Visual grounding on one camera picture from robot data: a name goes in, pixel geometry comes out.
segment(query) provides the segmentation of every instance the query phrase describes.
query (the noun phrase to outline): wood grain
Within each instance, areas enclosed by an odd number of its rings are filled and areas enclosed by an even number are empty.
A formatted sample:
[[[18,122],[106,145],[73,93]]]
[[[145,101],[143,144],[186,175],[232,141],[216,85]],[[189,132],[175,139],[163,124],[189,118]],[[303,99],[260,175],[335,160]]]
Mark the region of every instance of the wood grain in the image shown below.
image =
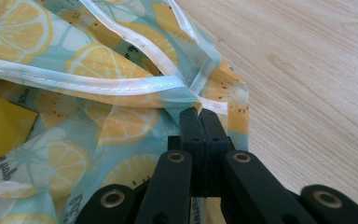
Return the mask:
[[[250,148],[358,203],[358,1],[177,0],[250,89]]]

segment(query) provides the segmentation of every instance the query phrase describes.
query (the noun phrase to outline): fabric bag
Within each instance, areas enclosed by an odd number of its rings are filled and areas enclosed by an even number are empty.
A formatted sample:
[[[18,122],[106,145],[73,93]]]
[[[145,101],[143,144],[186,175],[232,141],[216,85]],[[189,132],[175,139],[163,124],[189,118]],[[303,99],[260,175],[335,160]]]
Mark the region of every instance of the fabric bag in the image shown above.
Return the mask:
[[[0,223],[75,223],[96,190],[136,188],[190,107],[247,150],[243,77],[173,0],[0,0],[0,96],[39,114],[0,157]],[[222,220],[192,205],[192,223]]]

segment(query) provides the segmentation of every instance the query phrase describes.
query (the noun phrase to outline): plastic pouch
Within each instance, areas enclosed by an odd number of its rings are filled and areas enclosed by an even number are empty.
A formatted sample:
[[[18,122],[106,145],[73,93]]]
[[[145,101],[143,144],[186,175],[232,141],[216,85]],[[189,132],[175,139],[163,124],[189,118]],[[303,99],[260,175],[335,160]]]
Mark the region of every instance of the plastic pouch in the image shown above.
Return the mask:
[[[35,189],[1,192],[14,202],[2,223],[73,223],[97,189],[135,188],[189,107],[216,112],[247,149],[243,78],[173,1],[0,1],[0,79],[0,96],[39,113],[27,142],[0,160],[15,169],[9,181]]]

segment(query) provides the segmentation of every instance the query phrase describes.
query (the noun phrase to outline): light wood surface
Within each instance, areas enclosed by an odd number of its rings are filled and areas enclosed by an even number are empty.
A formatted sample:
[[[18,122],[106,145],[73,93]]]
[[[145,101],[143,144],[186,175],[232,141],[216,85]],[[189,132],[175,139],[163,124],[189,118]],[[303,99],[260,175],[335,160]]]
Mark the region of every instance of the light wood surface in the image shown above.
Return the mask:
[[[358,203],[358,1],[177,0],[250,90],[250,148],[283,185]]]

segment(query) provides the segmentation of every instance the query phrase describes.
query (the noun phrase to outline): tabletop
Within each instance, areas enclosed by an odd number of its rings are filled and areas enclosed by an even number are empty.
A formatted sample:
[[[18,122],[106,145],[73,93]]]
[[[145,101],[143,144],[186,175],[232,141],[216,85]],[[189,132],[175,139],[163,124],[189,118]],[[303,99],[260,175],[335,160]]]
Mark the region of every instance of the tabletop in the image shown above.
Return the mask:
[[[249,150],[358,203],[358,1],[177,0],[245,76]]]

